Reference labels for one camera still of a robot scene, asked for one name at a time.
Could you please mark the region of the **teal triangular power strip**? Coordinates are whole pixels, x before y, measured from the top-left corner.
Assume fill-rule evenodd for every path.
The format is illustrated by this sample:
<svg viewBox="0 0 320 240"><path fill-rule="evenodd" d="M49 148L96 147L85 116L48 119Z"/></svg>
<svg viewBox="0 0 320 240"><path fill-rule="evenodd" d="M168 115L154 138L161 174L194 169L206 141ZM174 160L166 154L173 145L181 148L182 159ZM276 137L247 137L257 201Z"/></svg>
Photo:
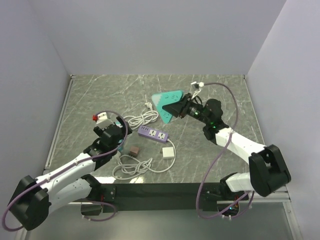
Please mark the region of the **teal triangular power strip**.
<svg viewBox="0 0 320 240"><path fill-rule="evenodd" d="M168 124L173 115L163 110L163 106L178 102L184 95L182 90L155 93L151 100L164 124Z"/></svg>

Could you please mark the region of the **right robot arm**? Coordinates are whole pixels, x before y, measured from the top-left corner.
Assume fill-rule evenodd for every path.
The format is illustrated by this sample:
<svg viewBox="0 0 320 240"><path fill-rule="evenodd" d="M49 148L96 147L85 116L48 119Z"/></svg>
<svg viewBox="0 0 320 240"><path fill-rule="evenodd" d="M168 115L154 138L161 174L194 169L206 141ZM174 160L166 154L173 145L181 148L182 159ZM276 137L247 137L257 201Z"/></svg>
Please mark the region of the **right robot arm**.
<svg viewBox="0 0 320 240"><path fill-rule="evenodd" d="M230 200L237 192L247 191L267 197L291 182L292 177L281 150L274 144L266 146L254 142L225 124L219 100L210 98L201 104L188 93L162 109L176 118L190 116L204 123L202 131L208 141L227 148L248 164L248 172L232 173L221 179L219 193L222 198Z"/></svg>

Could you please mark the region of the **brown cube charger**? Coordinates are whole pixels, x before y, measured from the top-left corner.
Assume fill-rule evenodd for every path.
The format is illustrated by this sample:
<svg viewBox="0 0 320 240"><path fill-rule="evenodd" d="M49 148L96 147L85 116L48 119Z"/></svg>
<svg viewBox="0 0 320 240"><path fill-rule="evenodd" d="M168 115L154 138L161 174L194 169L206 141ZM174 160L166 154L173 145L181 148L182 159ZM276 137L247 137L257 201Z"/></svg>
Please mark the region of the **brown cube charger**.
<svg viewBox="0 0 320 240"><path fill-rule="evenodd" d="M132 157L137 157L138 154L139 154L139 151L140 151L140 148L137 147L137 146L131 146L129 151L128 151L128 154Z"/></svg>

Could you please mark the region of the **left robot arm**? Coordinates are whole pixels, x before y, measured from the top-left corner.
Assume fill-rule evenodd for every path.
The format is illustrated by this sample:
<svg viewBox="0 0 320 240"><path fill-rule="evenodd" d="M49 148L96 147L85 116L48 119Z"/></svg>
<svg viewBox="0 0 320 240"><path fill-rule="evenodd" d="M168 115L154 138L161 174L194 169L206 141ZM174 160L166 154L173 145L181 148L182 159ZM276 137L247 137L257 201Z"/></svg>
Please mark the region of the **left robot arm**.
<svg viewBox="0 0 320 240"><path fill-rule="evenodd" d="M22 228L30 231L41 225L57 209L83 200L99 206L117 209L106 200L106 190L92 173L107 164L124 144L132 130L127 121L117 116L118 123L96 125L98 136L82 153L70 162L47 174L22 178L1 219L2 227L11 232L6 224L8 213L19 221Z"/></svg>

